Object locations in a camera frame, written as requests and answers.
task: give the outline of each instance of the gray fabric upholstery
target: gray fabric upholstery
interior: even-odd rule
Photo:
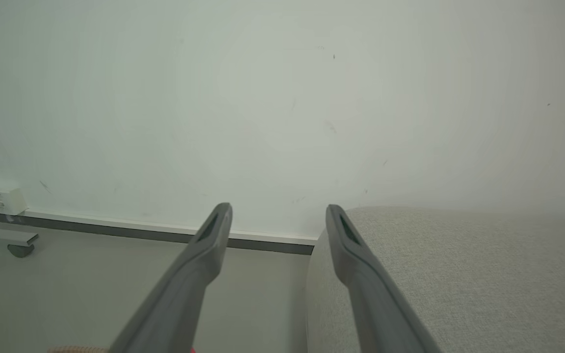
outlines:
[[[401,207],[347,211],[444,352],[565,352],[565,220]],[[309,353],[359,352],[322,234],[307,277]]]

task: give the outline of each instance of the wall mark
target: wall mark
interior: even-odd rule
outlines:
[[[47,190],[47,192],[49,192],[51,194],[51,190],[49,190],[49,187],[47,186],[47,184],[43,183],[42,180],[39,180],[39,183],[41,183],[41,185],[43,186],[43,188],[45,188],[45,190]]]
[[[337,129],[335,129],[334,125],[330,121],[324,121],[324,125],[327,129],[331,130],[333,134],[337,134]]]
[[[302,196],[302,198],[301,198],[301,199],[295,199],[295,200],[292,200],[292,201],[291,201],[291,204],[294,204],[294,203],[300,203],[300,202],[301,202],[302,200],[304,200],[305,198],[307,198],[307,197],[306,197],[306,196]]]

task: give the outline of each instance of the caster wheel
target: caster wheel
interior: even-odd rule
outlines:
[[[14,257],[23,258],[31,254],[34,251],[34,244],[30,246],[18,246],[18,245],[8,245],[8,251],[14,255]]]

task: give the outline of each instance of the white electrical box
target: white electrical box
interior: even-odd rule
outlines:
[[[18,215],[27,210],[21,190],[0,190],[0,212],[9,215]]]

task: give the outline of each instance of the white wall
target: white wall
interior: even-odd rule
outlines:
[[[565,216],[565,1],[0,0],[5,185],[311,236],[328,203]]]

